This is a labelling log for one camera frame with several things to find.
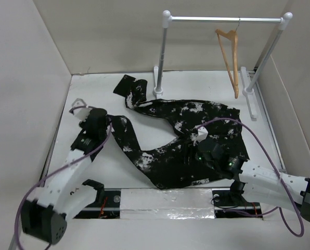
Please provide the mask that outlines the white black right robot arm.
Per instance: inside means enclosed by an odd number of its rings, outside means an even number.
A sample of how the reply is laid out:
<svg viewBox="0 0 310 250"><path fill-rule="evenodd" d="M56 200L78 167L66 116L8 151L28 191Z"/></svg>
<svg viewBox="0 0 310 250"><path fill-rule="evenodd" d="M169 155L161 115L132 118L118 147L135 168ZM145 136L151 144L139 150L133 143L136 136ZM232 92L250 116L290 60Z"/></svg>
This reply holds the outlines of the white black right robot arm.
<svg viewBox="0 0 310 250"><path fill-rule="evenodd" d="M219 179L233 180L229 199L235 205L247 201L297 210L310 222L310 177L280 173L243 160L209 137L188 147L187 161L206 167Z"/></svg>

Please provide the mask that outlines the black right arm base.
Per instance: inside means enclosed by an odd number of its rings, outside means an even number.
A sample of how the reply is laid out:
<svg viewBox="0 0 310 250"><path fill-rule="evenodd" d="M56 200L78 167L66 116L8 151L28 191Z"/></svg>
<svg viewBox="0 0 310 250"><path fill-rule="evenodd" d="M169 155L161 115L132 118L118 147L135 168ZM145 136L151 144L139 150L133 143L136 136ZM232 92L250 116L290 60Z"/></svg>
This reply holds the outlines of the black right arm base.
<svg viewBox="0 0 310 250"><path fill-rule="evenodd" d="M255 218L262 214L260 203L249 203L231 187L212 189L211 204L216 219Z"/></svg>

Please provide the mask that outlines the black white patterned trousers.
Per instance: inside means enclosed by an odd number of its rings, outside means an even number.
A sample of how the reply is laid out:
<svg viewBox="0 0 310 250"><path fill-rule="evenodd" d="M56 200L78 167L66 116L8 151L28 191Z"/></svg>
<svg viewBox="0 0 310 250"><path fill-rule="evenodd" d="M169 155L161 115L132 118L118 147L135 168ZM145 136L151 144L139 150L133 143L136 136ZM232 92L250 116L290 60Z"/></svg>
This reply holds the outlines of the black white patterned trousers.
<svg viewBox="0 0 310 250"><path fill-rule="evenodd" d="M110 116L113 137L134 166L161 190L184 188L223 179L212 167L196 160L193 143L197 127L214 118L205 128L225 153L249 159L241 132L240 111L212 101L181 99L148 101L147 81L124 75L113 91L125 98L125 106L139 114L166 120L176 138L149 151L141 149L134 128L125 116Z"/></svg>

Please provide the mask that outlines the silver tape strip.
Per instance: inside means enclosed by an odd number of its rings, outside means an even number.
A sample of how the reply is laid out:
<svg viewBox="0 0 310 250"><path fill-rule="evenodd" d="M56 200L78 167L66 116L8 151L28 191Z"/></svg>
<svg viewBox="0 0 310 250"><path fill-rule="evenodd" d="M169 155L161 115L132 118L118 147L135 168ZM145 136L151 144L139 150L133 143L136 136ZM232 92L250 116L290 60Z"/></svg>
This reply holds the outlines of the silver tape strip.
<svg viewBox="0 0 310 250"><path fill-rule="evenodd" d="M120 200L121 219L214 219L212 190L123 189Z"/></svg>

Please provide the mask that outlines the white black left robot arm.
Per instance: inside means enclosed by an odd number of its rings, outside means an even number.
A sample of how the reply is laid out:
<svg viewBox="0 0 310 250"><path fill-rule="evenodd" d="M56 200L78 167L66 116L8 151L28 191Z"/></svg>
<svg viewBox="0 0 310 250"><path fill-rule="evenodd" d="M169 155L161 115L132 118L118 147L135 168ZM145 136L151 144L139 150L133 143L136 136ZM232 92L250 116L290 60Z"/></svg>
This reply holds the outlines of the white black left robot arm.
<svg viewBox="0 0 310 250"><path fill-rule="evenodd" d="M106 201L104 185L87 179L83 172L93 163L107 142L112 125L107 111L86 108L75 115L81 132L71 145L60 170L48 175L49 181L33 200L26 199L19 212L22 231L50 245L63 237L69 220L86 206L100 206Z"/></svg>

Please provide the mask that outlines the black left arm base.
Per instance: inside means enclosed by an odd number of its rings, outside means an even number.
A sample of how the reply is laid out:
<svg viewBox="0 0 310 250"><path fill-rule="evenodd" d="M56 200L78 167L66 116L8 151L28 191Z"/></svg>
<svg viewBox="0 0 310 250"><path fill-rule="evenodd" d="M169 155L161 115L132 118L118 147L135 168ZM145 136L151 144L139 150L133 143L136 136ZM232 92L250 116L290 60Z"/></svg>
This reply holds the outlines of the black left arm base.
<svg viewBox="0 0 310 250"><path fill-rule="evenodd" d="M87 179L82 187L97 191L95 200L83 208L74 219L118 219L120 217L121 189L106 189L95 180Z"/></svg>

